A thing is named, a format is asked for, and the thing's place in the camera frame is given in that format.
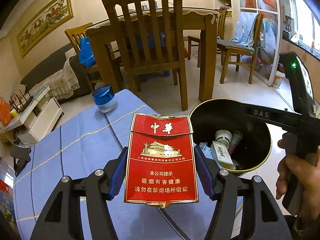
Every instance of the wooden chair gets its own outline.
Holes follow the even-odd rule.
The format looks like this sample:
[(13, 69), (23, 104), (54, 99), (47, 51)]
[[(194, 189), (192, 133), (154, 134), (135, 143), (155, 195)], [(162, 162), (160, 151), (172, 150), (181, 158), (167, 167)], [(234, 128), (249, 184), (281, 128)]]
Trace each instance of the wooden chair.
[[(228, 14), (227, 10), (216, 10), (220, 13), (217, 24), (217, 37), (220, 36), (220, 39), (224, 39), (224, 27), (226, 23), (226, 17)], [(191, 47), (198, 47), (198, 63), (197, 67), (200, 67), (200, 38), (194, 36), (188, 36), (188, 60), (191, 58)]]
[[(141, 2), (148, 1), (150, 16), (143, 15)], [(127, 72), (129, 89), (136, 93), (139, 75), (171, 70), (174, 84), (179, 74), (182, 110), (188, 109), (187, 78), (184, 63), (182, 32), (182, 0), (173, 0), (173, 13), (169, 13), (168, 0), (162, 1), (162, 15), (157, 17), (155, 0), (102, 0), (113, 26), (124, 69)], [(137, 20), (132, 21), (128, 4), (134, 3)], [(119, 21), (115, 5), (120, 5), (124, 21)], [(161, 46), (160, 32), (165, 32), (165, 46)], [(154, 48), (148, 38), (153, 35)], [(142, 46), (138, 48), (137, 37)]]
[[(229, 64), (236, 64), (236, 71), (239, 71), (239, 65), (245, 65), (250, 67), (250, 75), (249, 75), (249, 84), (252, 83), (254, 68), (257, 62), (257, 55), (258, 55), (258, 40), (259, 40), (259, 32), (260, 32), (260, 25), (262, 23), (263, 15), (261, 13), (258, 14), (256, 21), (254, 23), (254, 33), (253, 33), (253, 48), (254, 53), (252, 54), (247, 48), (238, 45), (238, 43), (234, 41), (227, 41), (227, 40), (217, 40), (217, 47), (221, 50), (221, 58), (223, 58), (222, 65), (222, 72), (220, 77), (220, 84), (223, 84), (224, 78), (227, 73), (227, 68)], [(251, 63), (241, 63), (240, 56), (241, 55), (248, 55), (252, 56)], [(237, 61), (231, 62), (230, 56), (236, 56)]]
[[(64, 31), (64, 33), (69, 38), (71, 44), (73, 45), (73, 48), (75, 49), (77, 55), (80, 52), (80, 40), (82, 38), (87, 37), (87, 35), (85, 33), (85, 30), (86, 30), (86, 28), (90, 27), (91, 25), (92, 25), (92, 23), (87, 23), (85, 25), (82, 25), (82, 26), (79, 26), (79, 27), (75, 27), (75, 28), (72, 28), (72, 29), (66, 29)], [(115, 60), (117, 65), (120, 66), (121, 58), (118, 57), (117, 59), (115, 59), (115, 57), (114, 57), (114, 53), (116, 53), (117, 51), (119, 51), (119, 50), (113, 51), (112, 49), (110, 49), (109, 53), (111, 54), (112, 60)], [(119, 68), (116, 71), (117, 71), (118, 75), (121, 75), (121, 72), (120, 72)], [(85, 76), (87, 78), (87, 81), (88, 81), (89, 87), (91, 89), (91, 92), (94, 91), (94, 85), (96, 83), (99, 83), (99, 82), (103, 82), (105, 84), (108, 83), (107, 80), (103, 80), (103, 78), (101, 77), (100, 67), (97, 64), (95, 64), (95, 65), (93, 65), (92, 67), (89, 67), (89, 68), (84, 68), (84, 73), (85, 73)]]

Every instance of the cabinet door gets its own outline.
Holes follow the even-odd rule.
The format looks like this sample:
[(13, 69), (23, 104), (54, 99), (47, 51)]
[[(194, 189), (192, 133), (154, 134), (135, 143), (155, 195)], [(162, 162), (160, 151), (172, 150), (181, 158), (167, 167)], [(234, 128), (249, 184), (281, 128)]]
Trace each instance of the cabinet door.
[(290, 49), (290, 42), (286, 40), (281, 40), (280, 52), (288, 52)]
[(306, 52), (303, 49), (290, 43), (289, 51), (294, 51), (298, 55), (298, 57), (301, 59), (301, 61), (302, 62), (304, 61), (304, 57), (305, 57)]
[(306, 52), (304, 65), (310, 75), (313, 95), (320, 102), (320, 61)]

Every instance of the blue tablecloth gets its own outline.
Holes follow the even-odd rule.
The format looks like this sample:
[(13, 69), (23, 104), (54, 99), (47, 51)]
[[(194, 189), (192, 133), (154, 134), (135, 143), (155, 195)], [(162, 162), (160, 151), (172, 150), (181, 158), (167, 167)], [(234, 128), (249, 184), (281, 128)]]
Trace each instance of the blue tablecloth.
[[(61, 179), (87, 177), (115, 159), (128, 145), (134, 112), (157, 114), (129, 90), (116, 93), (118, 106), (103, 114), (96, 106), (70, 119), (31, 149), (31, 161), (14, 182), (14, 210), (22, 240), (29, 240), (48, 197)], [(160, 210), (144, 204), (124, 203), (124, 185), (108, 202), (120, 240), (204, 239), (216, 202), (211, 201), (198, 179), (199, 203), (172, 204)], [(241, 209), (238, 198), (237, 209)], [(91, 240), (85, 199), (81, 199), (85, 240)]]

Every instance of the human hand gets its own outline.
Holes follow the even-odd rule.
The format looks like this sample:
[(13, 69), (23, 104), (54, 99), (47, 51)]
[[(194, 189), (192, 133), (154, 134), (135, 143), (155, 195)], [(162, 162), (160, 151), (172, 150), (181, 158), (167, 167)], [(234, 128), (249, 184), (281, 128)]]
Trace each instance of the human hand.
[[(284, 149), (283, 140), (278, 146)], [(292, 171), (304, 186), (303, 203), (298, 217), (304, 219), (306, 224), (316, 220), (320, 214), (320, 150), (317, 149), (316, 165), (294, 155), (285, 156), (278, 165), (279, 178), (276, 182), (276, 199), (280, 199), (287, 192), (289, 171)]]

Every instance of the table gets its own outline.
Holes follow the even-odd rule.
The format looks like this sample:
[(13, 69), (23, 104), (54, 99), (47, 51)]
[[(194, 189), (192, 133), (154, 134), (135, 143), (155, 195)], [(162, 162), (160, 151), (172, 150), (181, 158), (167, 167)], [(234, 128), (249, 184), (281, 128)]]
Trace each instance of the table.
[[(133, 113), (158, 114), (132, 92), (116, 93), (118, 106), (103, 114), (97, 106), (77, 114), (31, 148), (31, 161), (14, 180), (13, 197), (22, 240), (29, 240), (36, 220), (63, 176), (87, 177), (118, 158), (128, 146)], [(124, 183), (108, 209), (119, 240), (203, 240), (216, 201), (205, 195), (197, 176), (199, 203), (172, 204), (157, 209), (124, 203)], [(241, 210), (242, 197), (237, 201)], [(91, 240), (86, 198), (80, 199), (85, 240)]]
[[(188, 8), (182, 10), (183, 30), (201, 30), (201, 62), (199, 99), (201, 102), (212, 98), (217, 54), (217, 19), (219, 13), (215, 10)], [(110, 84), (115, 92), (122, 89), (120, 77), (110, 63), (105, 45), (116, 41), (113, 27), (109, 20), (97, 23), (86, 30), (90, 45), (100, 68), (100, 74), (105, 83)]]
[(6, 127), (3, 127), (1, 133), (4, 133), (7, 139), (14, 144), (13, 130), (24, 125), (26, 129), (18, 134), (18, 138), (23, 144), (33, 145), (50, 133), (62, 114), (62, 108), (55, 98), (49, 101), (45, 98), (50, 87), (42, 88), (33, 95), (30, 104), (22, 113), (18, 113)]

